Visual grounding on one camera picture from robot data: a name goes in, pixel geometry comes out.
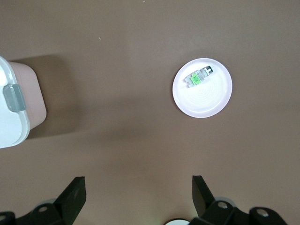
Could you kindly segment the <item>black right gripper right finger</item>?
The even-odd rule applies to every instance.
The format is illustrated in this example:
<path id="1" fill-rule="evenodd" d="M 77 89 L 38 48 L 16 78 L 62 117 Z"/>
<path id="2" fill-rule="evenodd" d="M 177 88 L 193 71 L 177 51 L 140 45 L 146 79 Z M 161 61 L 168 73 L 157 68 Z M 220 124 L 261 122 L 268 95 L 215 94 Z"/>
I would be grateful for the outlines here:
<path id="1" fill-rule="evenodd" d="M 274 210 L 253 207 L 245 213 L 225 200 L 216 200 L 201 175 L 192 177 L 192 199 L 197 212 L 189 225 L 288 225 Z"/>

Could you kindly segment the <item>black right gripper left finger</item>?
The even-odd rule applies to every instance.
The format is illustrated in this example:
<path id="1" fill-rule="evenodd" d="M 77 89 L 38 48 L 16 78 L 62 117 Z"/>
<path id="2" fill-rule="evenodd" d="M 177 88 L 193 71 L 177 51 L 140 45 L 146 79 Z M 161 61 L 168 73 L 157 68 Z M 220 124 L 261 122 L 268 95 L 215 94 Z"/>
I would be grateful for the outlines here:
<path id="1" fill-rule="evenodd" d="M 0 212 L 0 225 L 73 225 L 86 203 L 84 177 L 75 177 L 53 203 L 43 203 L 16 218 L 14 212 Z"/>

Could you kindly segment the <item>pink storage box white lid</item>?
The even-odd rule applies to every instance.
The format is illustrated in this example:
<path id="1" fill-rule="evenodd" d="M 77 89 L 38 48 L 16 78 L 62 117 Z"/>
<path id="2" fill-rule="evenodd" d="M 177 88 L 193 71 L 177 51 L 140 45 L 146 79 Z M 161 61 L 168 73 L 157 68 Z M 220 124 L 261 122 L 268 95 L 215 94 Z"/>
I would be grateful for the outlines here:
<path id="1" fill-rule="evenodd" d="M 0 56 L 0 149 L 19 145 L 46 119 L 36 73 Z"/>

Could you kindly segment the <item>pink round plate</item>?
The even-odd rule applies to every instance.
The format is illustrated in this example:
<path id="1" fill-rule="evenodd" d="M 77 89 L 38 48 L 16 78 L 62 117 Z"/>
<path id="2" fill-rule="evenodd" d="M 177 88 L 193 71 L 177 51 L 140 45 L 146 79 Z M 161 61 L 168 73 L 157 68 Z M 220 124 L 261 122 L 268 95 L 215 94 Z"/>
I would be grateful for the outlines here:
<path id="1" fill-rule="evenodd" d="M 211 66 L 213 73 L 199 85 L 189 88 L 184 78 L 206 66 Z M 211 117 L 223 110 L 230 100 L 232 90 L 233 82 L 227 68 L 210 58 L 186 63 L 177 72 L 172 84 L 172 96 L 177 107 L 195 118 Z"/>

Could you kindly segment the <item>green switch module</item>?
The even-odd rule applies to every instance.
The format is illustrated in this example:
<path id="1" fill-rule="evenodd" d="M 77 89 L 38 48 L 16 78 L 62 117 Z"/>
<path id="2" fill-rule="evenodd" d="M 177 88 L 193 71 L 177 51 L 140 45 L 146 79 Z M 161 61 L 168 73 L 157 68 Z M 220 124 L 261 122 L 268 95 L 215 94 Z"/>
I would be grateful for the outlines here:
<path id="1" fill-rule="evenodd" d="M 184 78 L 184 82 L 187 84 L 189 88 L 192 88 L 202 83 L 212 73 L 213 73 L 212 67 L 206 66 L 186 76 Z"/>

